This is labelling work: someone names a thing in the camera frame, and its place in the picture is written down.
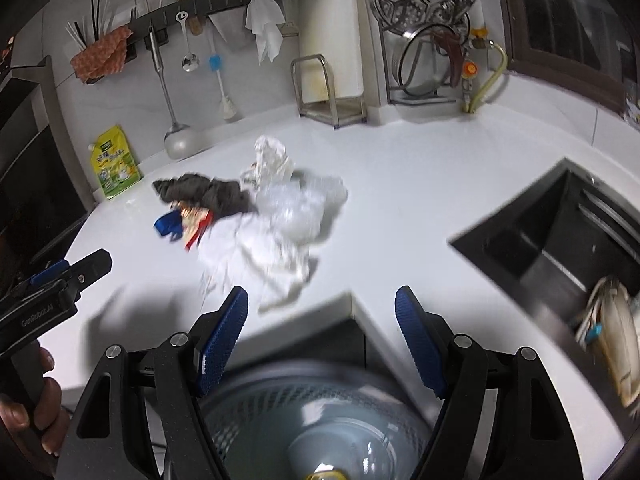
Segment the yellow sauce packet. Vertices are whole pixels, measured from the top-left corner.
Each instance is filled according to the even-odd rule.
[[[142,178],[119,126],[112,126],[98,137],[91,152],[91,166],[107,198],[116,196]]]

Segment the finger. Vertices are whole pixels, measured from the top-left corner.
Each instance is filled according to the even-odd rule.
[[[9,431],[20,431],[29,427],[27,410],[15,402],[0,402],[0,418]]]
[[[42,437],[42,449],[47,453],[57,453],[65,441],[65,435],[69,429],[70,419],[68,413],[60,409],[56,420]]]
[[[33,422],[36,428],[39,430],[48,428],[56,420],[61,403],[62,390],[60,390],[60,385],[51,377],[45,377],[40,402],[33,412]]]
[[[44,348],[40,348],[40,364],[42,365],[44,373],[52,371],[53,367],[56,365],[52,355]]]

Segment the spoon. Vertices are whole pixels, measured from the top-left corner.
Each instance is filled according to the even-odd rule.
[[[162,93],[166,100],[166,107],[169,110],[171,116],[171,127],[164,136],[164,149],[169,155],[169,158],[173,160],[182,160],[188,156],[195,155],[202,150],[206,150],[207,145],[206,138],[200,132],[194,130],[186,124],[179,123],[175,118],[174,107],[171,104],[169,98],[169,92],[166,89],[166,82],[164,81],[164,64],[162,63],[162,56],[160,49],[158,48],[158,42],[156,41],[156,32],[153,27],[149,27],[149,35],[151,39],[151,53],[154,60],[154,68],[160,78],[160,85],[162,86]]]
[[[191,49],[189,47],[189,37],[187,36],[187,26],[184,23],[187,21],[188,17],[189,17],[189,14],[185,10],[182,10],[181,12],[178,12],[178,14],[175,15],[175,19],[178,22],[180,22],[180,26],[182,27],[184,44],[187,47],[187,55],[184,56],[184,59],[182,60],[182,69],[185,72],[193,72],[200,66],[200,60],[198,59],[198,56],[196,56],[191,52]]]

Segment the blue gripper pad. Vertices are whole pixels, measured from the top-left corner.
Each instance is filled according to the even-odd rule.
[[[446,346],[443,348],[442,343],[434,340],[430,335],[427,327],[427,323],[430,321],[429,316],[439,318],[439,316],[428,314],[422,309],[407,285],[398,289],[396,292],[396,319],[411,356],[414,358],[415,367],[418,368],[422,384],[433,390],[440,399],[443,399],[447,393],[447,381],[443,372],[443,352],[446,352]]]
[[[31,286],[43,286],[45,283],[52,282],[55,280],[60,274],[65,272],[69,268],[69,262],[66,260],[60,260],[59,262],[53,264],[48,269],[43,270],[39,274],[35,274],[31,276],[29,279],[29,283]]]
[[[200,353],[200,375],[196,386],[203,397],[220,382],[249,312],[249,298],[244,288],[235,286],[231,293],[235,295],[225,301],[230,303]]]

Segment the screw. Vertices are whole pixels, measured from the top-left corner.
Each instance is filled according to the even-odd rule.
[[[599,186],[602,183],[602,181],[600,179],[598,179],[597,177],[593,176],[591,173],[587,173],[586,177],[587,177],[587,180],[590,180],[591,183],[596,187]]]
[[[178,332],[177,334],[173,334],[171,336],[169,343],[171,343],[171,346],[178,347],[178,346],[185,345],[188,340],[189,340],[188,335],[186,335],[184,332]]]
[[[120,355],[120,351],[122,349],[118,345],[113,345],[107,348],[107,351],[104,353],[109,359],[113,359],[114,357],[118,357]]]
[[[520,355],[522,355],[522,357],[524,357],[527,361],[535,361],[536,357],[538,357],[536,351],[533,348],[529,348],[528,346],[525,346],[522,350],[520,350]]]
[[[469,348],[471,346],[471,338],[464,334],[457,335],[453,342],[460,348]]]

